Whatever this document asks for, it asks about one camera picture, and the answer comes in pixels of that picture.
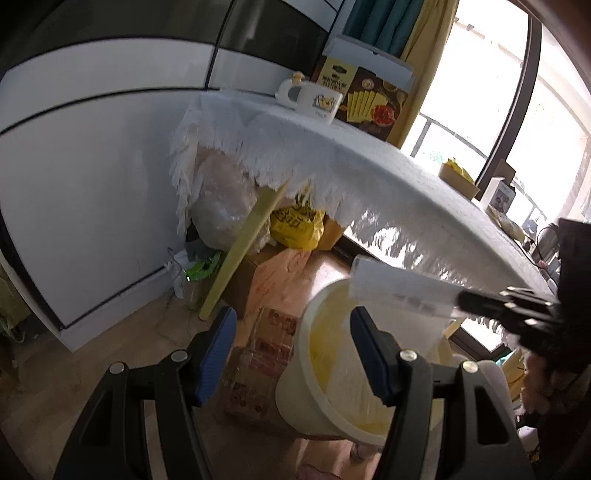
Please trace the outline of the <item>clear plastic wrap sheets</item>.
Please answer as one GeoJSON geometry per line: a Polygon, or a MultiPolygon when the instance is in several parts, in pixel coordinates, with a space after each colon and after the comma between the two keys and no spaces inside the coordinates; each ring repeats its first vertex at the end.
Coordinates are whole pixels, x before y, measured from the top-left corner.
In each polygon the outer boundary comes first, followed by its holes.
{"type": "Polygon", "coordinates": [[[363,306],[377,328],[427,358],[451,323],[462,287],[434,276],[356,257],[345,291],[329,294],[311,328],[311,363],[332,407],[353,425],[378,430],[394,410],[370,389],[353,344],[349,315],[363,306]]]}

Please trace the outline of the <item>beige snack pouch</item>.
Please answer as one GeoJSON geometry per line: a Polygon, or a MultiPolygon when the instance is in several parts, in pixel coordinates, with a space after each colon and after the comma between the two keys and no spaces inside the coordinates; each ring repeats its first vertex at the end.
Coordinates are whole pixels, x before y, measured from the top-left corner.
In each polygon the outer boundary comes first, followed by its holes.
{"type": "Polygon", "coordinates": [[[486,206],[485,212],[491,221],[510,238],[521,244],[525,242],[525,232],[523,229],[513,220],[509,219],[503,212],[491,205],[486,206]]]}

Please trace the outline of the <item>steel thermos bottle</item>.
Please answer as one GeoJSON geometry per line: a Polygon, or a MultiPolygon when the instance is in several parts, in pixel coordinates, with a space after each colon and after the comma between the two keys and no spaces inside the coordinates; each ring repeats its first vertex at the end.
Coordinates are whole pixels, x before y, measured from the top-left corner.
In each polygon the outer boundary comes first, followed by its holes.
{"type": "Polygon", "coordinates": [[[543,227],[538,234],[536,242],[540,259],[545,263],[550,262],[558,252],[560,246],[558,225],[550,223],[543,227]]]}

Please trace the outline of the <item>small white product box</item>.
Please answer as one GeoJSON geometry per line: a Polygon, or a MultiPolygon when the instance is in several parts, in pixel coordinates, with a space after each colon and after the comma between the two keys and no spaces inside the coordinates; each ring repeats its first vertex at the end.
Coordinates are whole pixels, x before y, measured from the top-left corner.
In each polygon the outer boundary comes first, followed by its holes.
{"type": "Polygon", "coordinates": [[[512,185],[515,173],[516,171],[511,165],[505,160],[501,160],[482,194],[481,204],[507,214],[516,195],[516,189],[512,185]]]}

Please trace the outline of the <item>yellow snack bags in box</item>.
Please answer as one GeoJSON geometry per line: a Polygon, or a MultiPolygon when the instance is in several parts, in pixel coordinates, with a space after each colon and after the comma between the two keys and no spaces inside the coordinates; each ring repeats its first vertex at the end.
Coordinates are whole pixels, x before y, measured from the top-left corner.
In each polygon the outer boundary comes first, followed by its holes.
{"type": "Polygon", "coordinates": [[[448,159],[441,165],[439,178],[469,201],[480,192],[472,177],[455,159],[448,159]]]}

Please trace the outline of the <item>cream plastic waste basket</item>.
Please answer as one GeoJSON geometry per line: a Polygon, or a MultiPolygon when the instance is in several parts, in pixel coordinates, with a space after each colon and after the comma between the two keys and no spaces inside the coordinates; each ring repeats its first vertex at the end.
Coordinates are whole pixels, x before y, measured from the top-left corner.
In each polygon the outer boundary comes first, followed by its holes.
{"type": "MultiPolygon", "coordinates": [[[[394,410],[373,394],[353,344],[349,315],[358,305],[349,295],[348,279],[325,287],[308,302],[295,332],[293,357],[276,385],[276,406],[281,418],[305,437],[382,447],[394,410]]],[[[449,318],[397,311],[378,300],[363,305],[401,347],[432,363],[453,363],[444,335],[449,318]]]]}

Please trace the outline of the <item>white lace tablecloth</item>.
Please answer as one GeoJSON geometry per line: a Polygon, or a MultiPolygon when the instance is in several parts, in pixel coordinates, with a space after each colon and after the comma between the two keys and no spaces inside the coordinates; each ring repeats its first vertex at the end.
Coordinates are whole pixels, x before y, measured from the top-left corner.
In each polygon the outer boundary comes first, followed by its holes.
{"type": "Polygon", "coordinates": [[[509,285],[549,293],[539,270],[475,204],[396,147],[335,121],[297,114],[276,99],[200,91],[171,136],[180,197],[197,157],[214,150],[260,186],[303,190],[311,203],[365,244],[386,244],[406,268],[497,292],[509,285]]]}

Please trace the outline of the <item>cardboard box under table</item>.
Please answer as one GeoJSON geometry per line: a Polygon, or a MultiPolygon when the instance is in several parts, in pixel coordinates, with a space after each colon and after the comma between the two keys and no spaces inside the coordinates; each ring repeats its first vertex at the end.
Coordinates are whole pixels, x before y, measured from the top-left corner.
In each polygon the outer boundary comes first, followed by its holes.
{"type": "Polygon", "coordinates": [[[267,244],[242,259],[221,298],[239,318],[245,318],[300,275],[310,257],[311,251],[267,244]]]}

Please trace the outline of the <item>yellow bag under table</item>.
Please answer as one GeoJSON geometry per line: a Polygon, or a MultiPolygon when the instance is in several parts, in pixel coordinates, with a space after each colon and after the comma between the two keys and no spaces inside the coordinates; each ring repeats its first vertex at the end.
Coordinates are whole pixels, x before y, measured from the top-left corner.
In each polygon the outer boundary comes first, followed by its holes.
{"type": "Polygon", "coordinates": [[[324,211],[304,205],[273,210],[270,215],[270,236],[290,249],[315,250],[324,234],[324,217],[324,211]]]}

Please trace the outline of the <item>brown cracker box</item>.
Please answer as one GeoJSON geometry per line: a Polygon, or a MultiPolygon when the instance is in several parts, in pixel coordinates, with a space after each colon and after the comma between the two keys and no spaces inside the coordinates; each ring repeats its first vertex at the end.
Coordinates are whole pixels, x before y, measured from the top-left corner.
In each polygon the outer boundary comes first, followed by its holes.
{"type": "Polygon", "coordinates": [[[325,47],[311,80],[344,95],[335,118],[385,141],[412,90],[414,69],[345,35],[325,47]]]}

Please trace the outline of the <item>yellow curtain left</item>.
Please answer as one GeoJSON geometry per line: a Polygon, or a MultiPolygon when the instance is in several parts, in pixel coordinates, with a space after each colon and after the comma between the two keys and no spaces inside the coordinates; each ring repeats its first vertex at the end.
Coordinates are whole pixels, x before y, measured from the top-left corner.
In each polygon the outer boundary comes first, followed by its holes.
{"type": "Polygon", "coordinates": [[[451,33],[458,0],[427,0],[403,51],[414,69],[415,82],[387,141],[401,149],[434,80],[451,33]]]}

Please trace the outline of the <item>yellow table leg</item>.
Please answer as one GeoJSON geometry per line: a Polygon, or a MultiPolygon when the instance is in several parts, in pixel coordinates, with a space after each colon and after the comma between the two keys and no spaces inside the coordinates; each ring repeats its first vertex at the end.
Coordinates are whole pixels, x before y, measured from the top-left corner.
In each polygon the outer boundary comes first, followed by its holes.
{"type": "Polygon", "coordinates": [[[288,183],[284,182],[279,189],[274,190],[266,186],[260,191],[259,199],[257,199],[256,204],[252,207],[249,215],[247,215],[245,223],[243,223],[238,232],[238,238],[236,238],[230,247],[228,255],[225,256],[221,268],[219,268],[213,280],[211,289],[209,289],[204,303],[201,305],[198,313],[200,320],[205,321],[211,317],[211,313],[218,300],[221,299],[225,287],[228,286],[232,275],[235,274],[239,264],[242,263],[242,259],[245,258],[250,247],[252,247],[256,236],[263,228],[263,224],[269,219],[277,203],[286,195],[287,187],[288,183]]]}

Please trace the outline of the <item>white cartoon mug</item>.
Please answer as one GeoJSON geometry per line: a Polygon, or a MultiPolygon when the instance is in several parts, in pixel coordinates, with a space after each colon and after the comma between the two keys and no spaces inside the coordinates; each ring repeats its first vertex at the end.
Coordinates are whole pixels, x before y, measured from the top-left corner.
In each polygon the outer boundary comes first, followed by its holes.
{"type": "Polygon", "coordinates": [[[344,95],[318,83],[307,81],[294,72],[276,91],[276,101],[298,114],[330,125],[342,104],[344,95]]]}

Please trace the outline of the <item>teal curtain left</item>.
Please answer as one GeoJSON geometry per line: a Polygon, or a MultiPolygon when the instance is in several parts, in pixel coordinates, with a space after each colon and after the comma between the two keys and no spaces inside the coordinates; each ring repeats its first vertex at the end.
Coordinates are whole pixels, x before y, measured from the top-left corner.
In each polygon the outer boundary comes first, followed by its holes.
{"type": "Polygon", "coordinates": [[[424,0],[356,0],[344,34],[400,58],[424,0]]]}

